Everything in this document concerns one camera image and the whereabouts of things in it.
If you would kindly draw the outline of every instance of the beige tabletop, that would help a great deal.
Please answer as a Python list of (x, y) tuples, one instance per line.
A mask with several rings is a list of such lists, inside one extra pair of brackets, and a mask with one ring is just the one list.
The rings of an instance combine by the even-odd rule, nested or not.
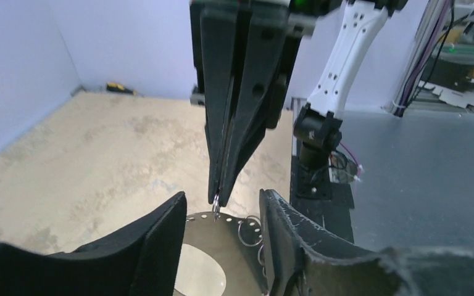
[[(291, 112), (239, 175), (227, 208), (258, 215), (259, 189), (289, 193)], [(69, 252), (185, 191), (209, 211), (204, 109), (186, 101), (81, 92), (0, 153), (0, 241)]]

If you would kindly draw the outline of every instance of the wall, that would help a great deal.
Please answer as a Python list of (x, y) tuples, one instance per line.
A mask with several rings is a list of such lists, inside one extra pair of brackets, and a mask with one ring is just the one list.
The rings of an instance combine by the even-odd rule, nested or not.
[(0, 150), (79, 85), (49, 6), (27, 2), (0, 0)]
[[(188, 0), (51, 0), (83, 84), (107, 81), (141, 94), (186, 99), (195, 82)], [(355, 81), (349, 106), (379, 108), (395, 95), (427, 0), (410, 1), (382, 29)], [(305, 40), (288, 97), (308, 96), (339, 32), (344, 5)]]

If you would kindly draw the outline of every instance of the metal ring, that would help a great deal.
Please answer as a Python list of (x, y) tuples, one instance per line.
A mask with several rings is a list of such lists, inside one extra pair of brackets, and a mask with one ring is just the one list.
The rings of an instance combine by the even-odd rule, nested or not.
[(264, 266), (264, 261), (260, 259), (260, 251), (264, 252), (263, 249), (264, 249), (264, 244), (260, 245), (259, 251), (257, 252), (257, 261), (259, 262), (261, 266)]
[(244, 241), (243, 237), (241, 236), (241, 226), (243, 225), (243, 223), (246, 220), (255, 220), (257, 222), (257, 224), (260, 226), (260, 219), (258, 217), (248, 216), (239, 223), (239, 228), (237, 228), (237, 237), (239, 238), (239, 241), (241, 241), (241, 243), (243, 245), (245, 245), (246, 247), (255, 247), (255, 246), (259, 245), (262, 242), (262, 238), (258, 242), (256, 242), (255, 244), (248, 244), (247, 242)]

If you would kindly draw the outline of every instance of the small metal pin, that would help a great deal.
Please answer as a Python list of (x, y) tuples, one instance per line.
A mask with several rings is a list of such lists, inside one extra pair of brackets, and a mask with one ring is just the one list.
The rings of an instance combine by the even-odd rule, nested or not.
[(219, 205), (218, 194), (216, 194), (214, 197), (214, 205), (212, 207), (212, 213), (214, 214), (214, 221), (217, 221), (220, 218), (220, 205)]

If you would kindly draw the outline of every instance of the yellow and black tool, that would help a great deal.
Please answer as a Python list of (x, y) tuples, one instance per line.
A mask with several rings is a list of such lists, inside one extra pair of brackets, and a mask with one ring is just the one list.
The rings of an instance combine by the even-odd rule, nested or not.
[(134, 96), (137, 94), (136, 91), (126, 88), (123, 85), (115, 83), (115, 82), (106, 83), (106, 90), (111, 91), (113, 93), (132, 94)]

